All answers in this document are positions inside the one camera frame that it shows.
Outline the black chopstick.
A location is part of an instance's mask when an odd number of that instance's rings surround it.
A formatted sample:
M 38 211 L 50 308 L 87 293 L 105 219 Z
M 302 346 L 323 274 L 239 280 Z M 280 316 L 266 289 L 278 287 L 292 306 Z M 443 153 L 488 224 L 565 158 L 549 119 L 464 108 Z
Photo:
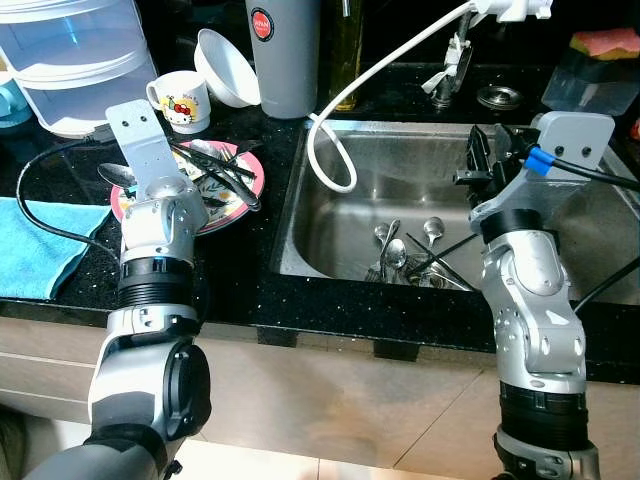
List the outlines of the black chopstick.
M 416 244 L 416 246 L 422 251 L 422 255 L 424 255 L 424 259 L 422 259 L 419 264 L 408 269 L 408 273 L 410 273 L 410 275 L 425 275 L 426 273 L 435 271 L 435 273 L 442 275 L 443 278 L 451 280 L 451 282 L 456 284 L 458 288 L 461 288 L 462 291 L 475 291 L 475 288 L 472 287 L 470 283 L 466 282 L 466 279 L 462 278 L 462 276 L 443 259 L 442 255 L 436 255 L 436 253 L 431 251 L 429 247 L 422 244 L 419 239 L 412 237 L 411 234 L 404 233 L 404 237 L 410 239 L 413 244 Z

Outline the stainless steel sink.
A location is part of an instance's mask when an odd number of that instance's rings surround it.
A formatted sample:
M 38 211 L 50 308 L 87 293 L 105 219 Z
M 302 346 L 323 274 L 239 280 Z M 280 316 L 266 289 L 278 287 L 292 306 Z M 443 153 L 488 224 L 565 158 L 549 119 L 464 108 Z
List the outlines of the stainless steel sink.
M 443 221 L 431 246 L 468 283 L 467 291 L 410 284 L 389 275 L 378 292 L 408 300 L 479 300 L 484 244 L 470 221 L 468 188 L 454 183 L 467 154 L 470 125 L 339 122 L 317 136 L 315 155 L 301 152 L 291 175 L 279 230 L 280 273 L 367 284 L 380 250 L 375 228 L 398 221 L 399 238 L 412 255 L 428 243 L 428 220 Z M 534 209 L 556 237 L 570 279 L 571 300 L 640 255 L 640 210 L 628 189 L 554 170 L 534 175 L 508 209 Z

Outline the white stacked food container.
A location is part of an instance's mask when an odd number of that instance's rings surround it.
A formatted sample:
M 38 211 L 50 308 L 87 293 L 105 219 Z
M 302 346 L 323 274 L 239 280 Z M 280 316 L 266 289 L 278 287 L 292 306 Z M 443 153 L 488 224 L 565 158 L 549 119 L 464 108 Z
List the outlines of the white stacked food container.
M 0 0 L 0 59 L 38 124 L 67 138 L 157 78 L 133 0 Z

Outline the round metal strainer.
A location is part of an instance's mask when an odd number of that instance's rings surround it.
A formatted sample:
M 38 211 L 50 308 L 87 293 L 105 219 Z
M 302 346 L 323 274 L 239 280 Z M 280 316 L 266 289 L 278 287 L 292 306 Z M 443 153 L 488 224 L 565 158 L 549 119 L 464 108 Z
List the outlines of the round metal strainer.
M 524 95 L 511 87 L 489 84 L 476 91 L 475 99 L 484 108 L 512 111 L 524 104 Z

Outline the blue towel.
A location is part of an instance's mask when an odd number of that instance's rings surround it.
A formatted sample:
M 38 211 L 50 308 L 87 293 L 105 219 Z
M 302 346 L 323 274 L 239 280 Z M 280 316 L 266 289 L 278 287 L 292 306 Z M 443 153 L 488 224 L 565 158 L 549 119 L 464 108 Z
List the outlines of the blue towel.
M 110 207 L 100 205 L 27 205 L 37 219 L 78 236 L 91 236 L 110 212 Z M 51 300 L 88 248 L 38 229 L 24 218 L 15 198 L 0 197 L 0 298 Z

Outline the yellow oil bottle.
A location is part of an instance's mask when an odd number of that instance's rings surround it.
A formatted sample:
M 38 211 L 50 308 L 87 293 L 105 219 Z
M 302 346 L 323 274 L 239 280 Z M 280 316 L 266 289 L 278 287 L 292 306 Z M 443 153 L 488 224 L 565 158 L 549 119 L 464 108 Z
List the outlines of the yellow oil bottle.
M 335 0 L 328 35 L 328 51 L 332 55 L 326 91 L 329 100 L 335 99 L 360 74 L 364 6 L 365 0 Z

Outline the white cartoon cat mug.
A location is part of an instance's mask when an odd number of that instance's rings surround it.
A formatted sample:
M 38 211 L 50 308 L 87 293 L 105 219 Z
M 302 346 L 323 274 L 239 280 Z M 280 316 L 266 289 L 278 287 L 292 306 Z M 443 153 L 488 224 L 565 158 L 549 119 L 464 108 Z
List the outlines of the white cartoon cat mug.
M 148 82 L 146 99 L 163 114 L 174 132 L 197 134 L 211 122 L 207 82 L 196 70 L 175 70 Z

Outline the pink yellow sponge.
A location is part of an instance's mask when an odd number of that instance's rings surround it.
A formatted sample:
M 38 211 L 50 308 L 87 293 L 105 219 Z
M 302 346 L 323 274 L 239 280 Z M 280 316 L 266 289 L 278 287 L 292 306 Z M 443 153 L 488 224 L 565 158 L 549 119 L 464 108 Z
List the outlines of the pink yellow sponge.
M 640 58 L 640 36 L 628 27 L 573 33 L 570 47 L 599 61 Z

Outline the grey thermos with red logo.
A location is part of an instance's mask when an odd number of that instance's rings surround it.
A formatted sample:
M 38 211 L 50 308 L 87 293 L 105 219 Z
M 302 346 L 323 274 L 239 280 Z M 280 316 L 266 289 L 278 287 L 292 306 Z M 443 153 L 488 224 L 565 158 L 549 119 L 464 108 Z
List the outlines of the grey thermos with red logo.
M 321 0 L 244 0 L 261 108 L 271 118 L 305 118 L 315 109 L 321 6 Z

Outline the chrome faucet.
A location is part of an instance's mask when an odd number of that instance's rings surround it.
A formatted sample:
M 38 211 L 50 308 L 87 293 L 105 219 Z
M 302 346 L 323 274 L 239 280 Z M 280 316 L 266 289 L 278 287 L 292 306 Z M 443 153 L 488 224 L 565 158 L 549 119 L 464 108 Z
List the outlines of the chrome faucet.
M 468 22 L 461 20 L 460 26 L 449 41 L 445 51 L 445 67 L 435 73 L 422 84 L 422 90 L 428 93 L 431 105 L 435 109 L 448 108 L 452 104 L 453 96 L 460 90 L 465 81 L 465 74 L 472 56 L 471 42 L 467 40 Z

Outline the white faucet filter head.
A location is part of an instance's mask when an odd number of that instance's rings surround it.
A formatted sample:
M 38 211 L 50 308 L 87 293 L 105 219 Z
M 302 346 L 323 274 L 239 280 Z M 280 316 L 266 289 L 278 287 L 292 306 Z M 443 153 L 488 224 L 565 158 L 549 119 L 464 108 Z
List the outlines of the white faucet filter head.
M 477 18 L 493 15 L 500 23 L 521 22 L 527 17 L 548 19 L 554 0 L 470 0 Z

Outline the white bowl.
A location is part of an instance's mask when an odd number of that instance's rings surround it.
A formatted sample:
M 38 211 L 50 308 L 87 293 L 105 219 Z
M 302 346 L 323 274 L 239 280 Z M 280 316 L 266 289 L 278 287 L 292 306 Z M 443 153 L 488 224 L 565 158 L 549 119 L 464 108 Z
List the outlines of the white bowl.
M 195 69 L 205 78 L 211 95 L 228 108 L 259 106 L 259 77 L 241 51 L 215 29 L 197 33 Z

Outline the pink patterned plate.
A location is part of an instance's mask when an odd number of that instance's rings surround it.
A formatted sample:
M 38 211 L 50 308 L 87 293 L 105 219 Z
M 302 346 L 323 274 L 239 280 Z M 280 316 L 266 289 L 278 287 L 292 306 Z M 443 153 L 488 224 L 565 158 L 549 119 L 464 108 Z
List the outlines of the pink patterned plate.
M 189 147 L 192 143 L 198 142 L 201 142 L 202 150 L 206 148 L 207 151 L 210 151 L 211 148 L 215 148 L 216 155 L 221 160 L 234 160 L 236 166 L 232 168 L 228 165 L 229 172 L 236 173 L 238 178 L 250 188 L 252 195 L 261 197 L 266 183 L 264 166 L 252 152 L 244 151 L 242 154 L 241 146 L 214 140 L 186 141 L 182 142 L 182 145 Z M 195 183 L 198 192 L 204 198 L 207 223 L 198 232 L 200 236 L 228 227 L 251 211 L 250 206 L 232 188 L 221 186 L 219 182 L 210 178 L 209 174 L 201 172 L 192 161 L 180 155 L 180 152 L 174 152 L 174 159 L 177 161 L 178 168 Z M 122 189 L 119 186 L 111 187 L 108 200 L 110 201 L 111 214 L 116 220 L 123 220 L 125 207 L 131 206 L 134 202 L 134 191 L 133 189 Z

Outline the clear plastic tub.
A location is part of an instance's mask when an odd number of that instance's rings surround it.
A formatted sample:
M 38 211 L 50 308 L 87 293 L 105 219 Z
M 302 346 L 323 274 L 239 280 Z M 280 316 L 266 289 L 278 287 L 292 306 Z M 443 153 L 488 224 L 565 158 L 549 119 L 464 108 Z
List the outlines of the clear plastic tub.
M 640 59 L 599 60 L 566 49 L 541 95 L 552 111 L 625 114 L 640 90 Z

